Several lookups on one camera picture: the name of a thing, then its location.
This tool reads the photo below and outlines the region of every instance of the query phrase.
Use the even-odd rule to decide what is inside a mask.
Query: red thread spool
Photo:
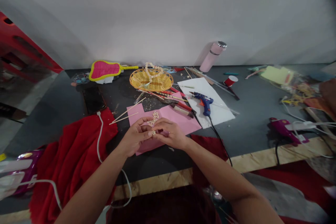
[[[230,75],[226,81],[224,81],[224,84],[227,86],[232,86],[233,83],[237,82],[238,78],[236,76]]]

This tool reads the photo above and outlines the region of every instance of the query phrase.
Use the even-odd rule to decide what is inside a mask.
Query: smartphone
[[[83,97],[88,115],[96,114],[98,111],[106,108],[105,100],[99,90],[98,86],[89,87],[84,89]]]

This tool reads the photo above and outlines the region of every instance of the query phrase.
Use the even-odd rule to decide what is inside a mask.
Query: white wall
[[[0,0],[0,10],[63,68],[96,59],[199,65],[336,60],[332,0]]]

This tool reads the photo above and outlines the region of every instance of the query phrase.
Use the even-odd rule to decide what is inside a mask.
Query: white foam board
[[[221,97],[217,94],[217,92],[212,88],[212,86],[206,81],[205,78],[195,78],[189,79],[185,81],[178,82],[182,92],[188,97],[188,101],[193,110],[196,111],[196,117],[202,126],[203,129],[209,128],[211,126],[209,117],[203,115],[204,107],[200,105],[200,100],[196,98],[192,98],[192,94],[190,92],[201,93],[209,98],[212,98],[214,102],[218,104],[222,104],[227,106],[225,102],[221,99]],[[231,111],[226,110],[224,108],[218,107],[216,105],[210,105],[211,111],[211,119],[214,125],[232,120],[235,116]]]

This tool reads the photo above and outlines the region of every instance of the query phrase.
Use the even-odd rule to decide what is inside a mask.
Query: blue hot glue gun
[[[214,102],[213,99],[205,96],[204,94],[200,94],[200,93],[197,93],[197,92],[189,92],[189,93],[191,93],[193,97],[201,100],[200,105],[204,106],[203,115],[210,116],[210,112],[211,112],[210,111],[210,104]]]

